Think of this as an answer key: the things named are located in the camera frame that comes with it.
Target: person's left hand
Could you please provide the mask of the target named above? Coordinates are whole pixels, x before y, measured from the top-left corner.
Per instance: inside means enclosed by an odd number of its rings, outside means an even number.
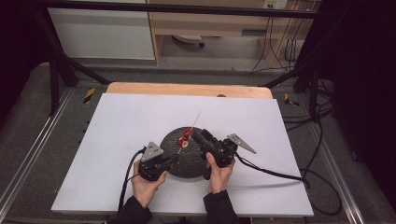
[[[157,181],[147,181],[142,176],[137,175],[139,171],[140,160],[134,163],[134,178],[132,178],[132,187],[134,189],[134,197],[138,202],[147,208],[151,200],[154,198],[158,187],[165,182],[167,172],[163,172]]]

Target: white board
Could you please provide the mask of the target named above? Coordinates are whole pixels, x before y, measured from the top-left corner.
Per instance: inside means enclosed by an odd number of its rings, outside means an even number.
[[[113,94],[102,95],[52,210],[65,214],[116,212],[132,156],[153,141],[158,146],[174,129],[195,126],[218,139],[237,133],[257,154],[239,154],[261,168],[300,176],[276,100]],[[205,214],[208,181],[168,174],[149,209],[154,215]],[[125,201],[132,195],[128,184]],[[313,216],[304,184],[235,163],[228,184],[233,208],[246,217]]]

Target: wooden edge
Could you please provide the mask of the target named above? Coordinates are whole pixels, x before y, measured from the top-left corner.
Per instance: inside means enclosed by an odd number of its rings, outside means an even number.
[[[108,86],[106,93],[191,96],[218,96],[223,94],[228,97],[273,99],[268,88],[190,84],[113,82]]]

